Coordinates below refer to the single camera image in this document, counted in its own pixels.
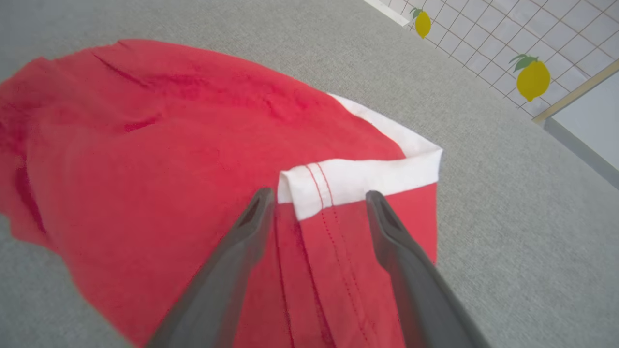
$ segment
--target lemon decal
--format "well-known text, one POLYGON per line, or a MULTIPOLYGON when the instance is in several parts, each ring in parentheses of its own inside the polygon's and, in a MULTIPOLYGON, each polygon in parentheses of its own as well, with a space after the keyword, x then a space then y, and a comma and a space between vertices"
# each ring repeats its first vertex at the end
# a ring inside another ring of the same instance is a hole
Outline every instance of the lemon decal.
POLYGON ((516 68, 514 72, 524 69, 518 75, 518 81, 516 81, 516 87, 518 91, 528 101, 533 100, 535 97, 539 97, 550 86, 550 71, 543 62, 537 60, 538 57, 531 57, 526 54, 519 54, 509 62, 516 61, 516 68))
POLYGON ((425 38, 426 35, 428 35, 428 33, 430 32, 430 16, 422 9, 418 9, 416 7, 413 7, 413 9, 410 11, 414 11, 413 19, 417 18, 417 20, 415 21, 415 31, 419 34, 419 36, 425 38))

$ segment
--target red cloth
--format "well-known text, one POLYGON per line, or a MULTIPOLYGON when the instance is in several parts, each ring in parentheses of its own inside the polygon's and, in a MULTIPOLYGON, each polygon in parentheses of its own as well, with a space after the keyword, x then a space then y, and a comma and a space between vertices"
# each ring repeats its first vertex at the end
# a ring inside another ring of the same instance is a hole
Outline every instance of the red cloth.
MULTIPOLYGON (((0 85, 0 212, 140 346, 280 171, 404 157, 328 94, 184 46, 119 41, 36 59, 0 85)), ((432 259, 435 189, 388 197, 432 259)), ((365 216, 363 202, 301 222, 277 206, 235 347, 404 346, 365 216)))

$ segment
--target white strip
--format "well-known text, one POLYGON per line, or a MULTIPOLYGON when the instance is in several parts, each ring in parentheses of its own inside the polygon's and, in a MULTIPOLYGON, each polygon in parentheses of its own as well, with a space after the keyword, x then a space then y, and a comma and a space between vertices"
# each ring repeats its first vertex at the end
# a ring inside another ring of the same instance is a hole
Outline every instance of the white strip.
POLYGON ((406 158, 391 161, 331 159, 280 172, 277 202, 292 202, 299 221, 325 207, 365 200, 365 193, 370 190, 389 195, 438 181, 443 152, 440 147, 363 105, 332 96, 353 115, 390 137, 406 158))
POLYGON ((402 17, 399 13, 389 8, 389 6, 383 4, 380 0, 364 0, 373 8, 381 11, 384 15, 391 18, 395 23, 401 26, 407 25, 410 21, 402 17))

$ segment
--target gray surface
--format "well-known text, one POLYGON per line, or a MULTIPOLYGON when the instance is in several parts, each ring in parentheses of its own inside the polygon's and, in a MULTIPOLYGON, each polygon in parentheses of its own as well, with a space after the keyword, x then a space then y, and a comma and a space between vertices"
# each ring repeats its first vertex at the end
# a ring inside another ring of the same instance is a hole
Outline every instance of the gray surface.
MULTIPOLYGON (((394 118, 445 149, 439 269, 495 347, 619 342, 619 192, 361 0, 3 0, 0 32, 2 78, 37 56, 153 38, 394 118)), ((57 257, 0 235, 0 346, 123 346, 57 257)))
POLYGON ((543 128, 593 168, 602 178, 605 178, 616 189, 619 189, 619 170, 563 127, 561 123, 555 121, 553 118, 549 118, 546 120, 543 128))

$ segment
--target tiled wall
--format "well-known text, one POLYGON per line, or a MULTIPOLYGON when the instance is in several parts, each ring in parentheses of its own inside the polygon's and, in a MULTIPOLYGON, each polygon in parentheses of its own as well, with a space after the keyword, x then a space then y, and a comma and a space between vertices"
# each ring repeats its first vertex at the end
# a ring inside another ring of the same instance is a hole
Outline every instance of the tiled wall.
MULTIPOLYGON (((454 59, 530 118, 619 59, 619 0, 381 0, 411 19, 413 7, 432 20, 428 44, 454 59), (509 61, 538 56, 552 77, 527 100, 516 89, 522 71, 509 61)), ((404 28, 415 34, 413 23, 404 28)))

